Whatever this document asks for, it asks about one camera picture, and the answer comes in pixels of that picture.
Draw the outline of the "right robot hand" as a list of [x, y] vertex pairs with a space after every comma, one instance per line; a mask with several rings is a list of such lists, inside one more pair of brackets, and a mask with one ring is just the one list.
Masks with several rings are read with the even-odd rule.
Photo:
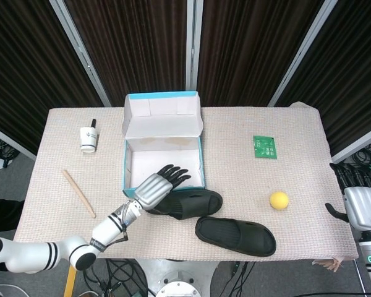
[[371, 231], [371, 179], [363, 170], [352, 165], [330, 163], [336, 175], [346, 211], [341, 213], [329, 204], [328, 213], [339, 220], [349, 223], [360, 232]]

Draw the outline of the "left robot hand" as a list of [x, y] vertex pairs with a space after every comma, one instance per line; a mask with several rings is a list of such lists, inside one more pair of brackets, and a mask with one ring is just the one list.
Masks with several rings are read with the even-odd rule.
[[133, 199], [143, 210], [154, 209], [173, 189], [190, 178], [187, 169], [165, 165], [137, 187]]

